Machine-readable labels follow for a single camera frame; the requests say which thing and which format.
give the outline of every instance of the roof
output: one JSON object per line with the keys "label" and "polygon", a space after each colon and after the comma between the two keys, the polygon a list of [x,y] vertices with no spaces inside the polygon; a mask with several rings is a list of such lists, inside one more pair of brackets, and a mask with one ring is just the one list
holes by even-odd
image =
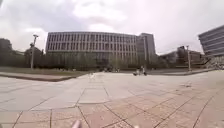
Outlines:
{"label": "roof", "polygon": [[200,36],[203,36],[203,35],[205,35],[205,34],[207,34],[207,33],[210,33],[210,32],[216,31],[216,30],[218,30],[218,29],[221,29],[221,28],[224,28],[224,25],[219,26],[219,27],[216,27],[216,28],[213,28],[213,29],[208,30],[208,31],[206,31],[206,32],[203,32],[202,34],[199,34],[199,37],[200,37]]}

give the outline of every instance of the pavement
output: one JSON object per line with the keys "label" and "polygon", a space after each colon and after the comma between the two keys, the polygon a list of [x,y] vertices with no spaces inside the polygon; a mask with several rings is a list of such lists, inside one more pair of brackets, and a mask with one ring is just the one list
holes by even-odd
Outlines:
{"label": "pavement", "polygon": [[49,81],[58,82],[74,78],[72,76],[56,76],[56,75],[37,75],[37,74],[24,74],[24,73],[8,73],[0,72],[0,77],[9,77],[25,80]]}
{"label": "pavement", "polygon": [[0,128],[224,128],[224,71],[94,73],[61,82],[0,77]]}

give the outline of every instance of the building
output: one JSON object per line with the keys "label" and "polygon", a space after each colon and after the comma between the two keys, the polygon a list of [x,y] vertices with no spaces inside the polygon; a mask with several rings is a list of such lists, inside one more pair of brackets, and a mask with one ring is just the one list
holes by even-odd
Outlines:
{"label": "building", "polygon": [[206,57],[224,55],[224,25],[200,34],[199,40]]}
{"label": "building", "polygon": [[75,59],[89,56],[97,65],[136,65],[153,62],[154,37],[105,32],[50,32],[47,54],[70,54]]}
{"label": "building", "polygon": [[205,57],[197,51],[186,50],[184,46],[178,47],[176,51],[161,55],[160,58],[165,60],[170,67],[188,66],[188,52],[191,64],[200,65],[204,63]]}
{"label": "building", "polygon": [[0,0],[0,8],[1,8],[1,5],[2,5],[2,0]]}

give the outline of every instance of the pole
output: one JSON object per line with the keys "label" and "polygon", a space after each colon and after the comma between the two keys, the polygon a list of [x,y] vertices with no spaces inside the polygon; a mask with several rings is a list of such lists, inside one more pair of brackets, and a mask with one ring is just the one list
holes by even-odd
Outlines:
{"label": "pole", "polygon": [[34,41],[33,41],[33,47],[32,47],[32,58],[31,58],[31,69],[33,69],[33,61],[34,61],[34,52],[35,52],[35,43],[37,40],[38,35],[33,35],[34,36]]}
{"label": "pole", "polygon": [[188,58],[188,71],[191,71],[191,56],[189,51],[189,45],[187,46],[187,58]]}

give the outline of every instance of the building facade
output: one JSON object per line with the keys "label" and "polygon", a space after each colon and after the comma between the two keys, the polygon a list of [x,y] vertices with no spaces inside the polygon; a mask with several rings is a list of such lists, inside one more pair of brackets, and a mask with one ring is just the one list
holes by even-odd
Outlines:
{"label": "building facade", "polygon": [[47,54],[71,54],[75,58],[88,55],[97,65],[149,63],[155,56],[151,34],[140,36],[105,32],[50,32]]}
{"label": "building facade", "polygon": [[206,57],[224,55],[224,25],[199,35]]}

